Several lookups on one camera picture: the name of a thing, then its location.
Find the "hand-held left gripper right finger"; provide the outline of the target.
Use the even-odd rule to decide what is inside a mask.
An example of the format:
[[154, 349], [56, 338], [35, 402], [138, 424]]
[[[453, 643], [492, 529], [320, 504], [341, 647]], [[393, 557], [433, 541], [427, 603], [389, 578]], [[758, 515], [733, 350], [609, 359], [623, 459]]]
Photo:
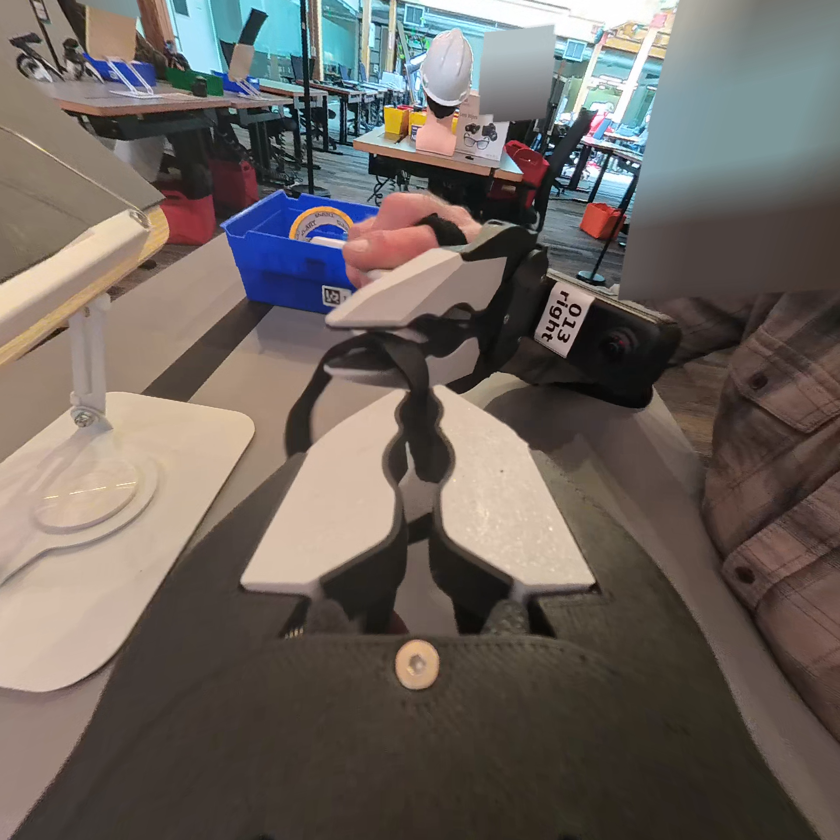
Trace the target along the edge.
[[595, 576], [529, 445], [508, 425], [436, 385], [437, 485], [429, 567], [458, 630], [477, 634], [494, 607], [590, 592]]

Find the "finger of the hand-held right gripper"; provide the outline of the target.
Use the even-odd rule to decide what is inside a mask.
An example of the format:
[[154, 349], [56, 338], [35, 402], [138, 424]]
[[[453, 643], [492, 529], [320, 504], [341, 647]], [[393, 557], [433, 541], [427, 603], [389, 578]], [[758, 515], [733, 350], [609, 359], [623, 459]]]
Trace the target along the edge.
[[506, 267], [503, 257], [464, 260], [452, 250], [428, 250], [358, 289], [325, 322], [330, 329], [401, 329], [457, 307], [482, 312]]
[[427, 367], [430, 385], [452, 385], [464, 380], [480, 367], [482, 323], [471, 308], [450, 308], [443, 314], [422, 314], [410, 322], [367, 325], [360, 328], [339, 326], [352, 339], [365, 338], [365, 346], [344, 349], [326, 361], [325, 371], [332, 377], [355, 384], [388, 389], [407, 388], [407, 379], [399, 372], [383, 348], [384, 337], [407, 343], [409, 350], [419, 350]]

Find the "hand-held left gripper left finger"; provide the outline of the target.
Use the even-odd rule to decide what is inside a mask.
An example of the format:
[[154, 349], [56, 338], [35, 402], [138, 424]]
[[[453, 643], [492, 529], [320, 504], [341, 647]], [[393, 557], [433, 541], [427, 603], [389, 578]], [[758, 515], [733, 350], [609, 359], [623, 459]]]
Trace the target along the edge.
[[389, 460], [404, 467], [397, 414], [405, 391], [389, 391], [329, 430], [303, 456], [246, 564], [247, 592], [332, 600], [364, 629], [390, 629], [406, 572], [406, 522]]

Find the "person's right hand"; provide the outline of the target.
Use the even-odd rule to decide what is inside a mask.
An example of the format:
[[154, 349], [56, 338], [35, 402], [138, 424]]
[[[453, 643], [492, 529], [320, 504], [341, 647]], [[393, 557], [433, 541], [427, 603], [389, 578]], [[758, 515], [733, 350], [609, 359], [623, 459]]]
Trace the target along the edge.
[[457, 228], [465, 242], [481, 224], [468, 209], [428, 193], [393, 193], [374, 217], [354, 225], [342, 253], [345, 273], [354, 288], [367, 285], [375, 270], [392, 270], [439, 246], [437, 229]]

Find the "orange storage bin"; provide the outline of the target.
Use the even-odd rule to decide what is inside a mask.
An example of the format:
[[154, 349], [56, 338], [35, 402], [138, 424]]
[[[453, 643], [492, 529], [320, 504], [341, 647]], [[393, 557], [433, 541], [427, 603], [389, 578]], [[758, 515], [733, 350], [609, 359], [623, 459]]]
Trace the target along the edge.
[[627, 216], [617, 206], [606, 203], [588, 203], [585, 206], [579, 229], [598, 240], [615, 239], [622, 231]]

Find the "yellow tape roll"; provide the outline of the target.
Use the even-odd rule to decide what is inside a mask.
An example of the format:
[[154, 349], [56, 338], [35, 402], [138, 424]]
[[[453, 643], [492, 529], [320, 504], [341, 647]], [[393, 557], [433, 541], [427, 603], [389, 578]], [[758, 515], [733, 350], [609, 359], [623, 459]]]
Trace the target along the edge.
[[314, 206], [300, 213], [291, 223], [289, 240], [341, 248], [354, 225], [353, 219], [335, 206]]

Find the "wooden top work table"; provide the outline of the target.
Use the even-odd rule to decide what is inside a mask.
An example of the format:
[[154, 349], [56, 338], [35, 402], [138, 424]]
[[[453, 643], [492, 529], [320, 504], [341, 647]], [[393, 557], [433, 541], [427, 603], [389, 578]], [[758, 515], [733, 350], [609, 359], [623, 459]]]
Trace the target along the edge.
[[368, 155], [369, 173], [380, 181], [406, 186], [413, 178], [425, 180], [431, 193], [472, 208], [483, 205], [494, 185], [500, 186], [503, 197], [521, 198], [529, 189], [507, 153], [494, 162], [460, 152], [450, 157], [421, 152], [409, 138], [397, 140], [383, 127], [355, 138], [352, 147]]

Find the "pink mannequin head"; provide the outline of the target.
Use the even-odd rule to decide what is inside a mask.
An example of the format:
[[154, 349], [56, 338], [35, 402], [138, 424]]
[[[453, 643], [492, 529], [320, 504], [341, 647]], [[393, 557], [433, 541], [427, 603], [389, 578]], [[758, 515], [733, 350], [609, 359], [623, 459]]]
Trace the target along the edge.
[[427, 98], [427, 116], [416, 132], [416, 151], [451, 158], [457, 142], [453, 129], [457, 110]]

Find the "blue plastic bin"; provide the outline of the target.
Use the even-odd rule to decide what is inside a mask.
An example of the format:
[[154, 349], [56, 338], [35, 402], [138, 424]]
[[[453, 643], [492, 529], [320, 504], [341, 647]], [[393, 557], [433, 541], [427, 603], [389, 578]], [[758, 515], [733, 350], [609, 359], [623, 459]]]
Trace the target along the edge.
[[353, 294], [342, 256], [346, 241], [331, 248], [288, 238], [300, 213], [322, 205], [344, 211], [353, 225], [378, 213], [370, 204], [276, 191], [222, 223], [247, 299], [325, 314]]

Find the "white printed box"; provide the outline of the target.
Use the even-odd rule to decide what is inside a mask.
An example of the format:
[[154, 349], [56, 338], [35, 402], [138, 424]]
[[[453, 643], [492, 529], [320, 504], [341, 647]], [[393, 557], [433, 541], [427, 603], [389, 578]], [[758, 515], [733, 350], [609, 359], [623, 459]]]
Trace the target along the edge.
[[478, 90], [470, 91], [459, 106], [454, 129], [455, 154], [486, 165], [495, 165], [501, 160], [508, 139], [509, 122], [498, 122], [492, 114], [480, 113]]

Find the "white display stand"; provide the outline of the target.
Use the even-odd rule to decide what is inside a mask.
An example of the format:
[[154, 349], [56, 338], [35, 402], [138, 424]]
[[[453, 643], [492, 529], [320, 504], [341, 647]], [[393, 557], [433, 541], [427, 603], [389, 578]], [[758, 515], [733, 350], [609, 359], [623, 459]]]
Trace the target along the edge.
[[2, 282], [2, 364], [67, 324], [66, 414], [2, 462], [2, 690], [81, 683], [119, 651], [255, 434], [236, 411], [107, 388], [109, 289], [150, 213], [19, 132], [121, 212]]

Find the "white hard hat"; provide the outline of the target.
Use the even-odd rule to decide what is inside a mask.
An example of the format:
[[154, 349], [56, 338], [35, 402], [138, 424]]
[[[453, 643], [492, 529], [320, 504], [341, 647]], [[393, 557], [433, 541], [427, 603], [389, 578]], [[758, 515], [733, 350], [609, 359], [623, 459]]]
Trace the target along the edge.
[[455, 109], [471, 90], [474, 56], [459, 28], [437, 35], [421, 65], [421, 82], [427, 98]]

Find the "black pole stand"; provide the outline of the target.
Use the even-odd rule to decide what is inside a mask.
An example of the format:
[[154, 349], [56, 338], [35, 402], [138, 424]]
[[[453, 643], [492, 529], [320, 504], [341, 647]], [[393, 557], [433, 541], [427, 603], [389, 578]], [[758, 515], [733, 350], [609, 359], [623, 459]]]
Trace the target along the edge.
[[308, 2], [299, 1], [299, 29], [301, 40], [301, 78], [303, 93], [301, 102], [304, 118], [304, 142], [306, 150], [306, 192], [311, 196], [329, 198], [329, 191], [314, 180], [314, 160], [312, 143], [312, 95], [311, 95], [311, 72], [310, 72], [310, 38], [308, 22]]

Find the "person's plaid shirt torso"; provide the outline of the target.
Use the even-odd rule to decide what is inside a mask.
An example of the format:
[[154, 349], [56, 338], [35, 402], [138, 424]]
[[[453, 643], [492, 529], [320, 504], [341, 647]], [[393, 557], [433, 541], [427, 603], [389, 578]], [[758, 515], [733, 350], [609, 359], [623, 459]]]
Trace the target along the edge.
[[733, 350], [701, 502], [721, 576], [839, 739], [839, 296], [681, 298], [678, 366]]

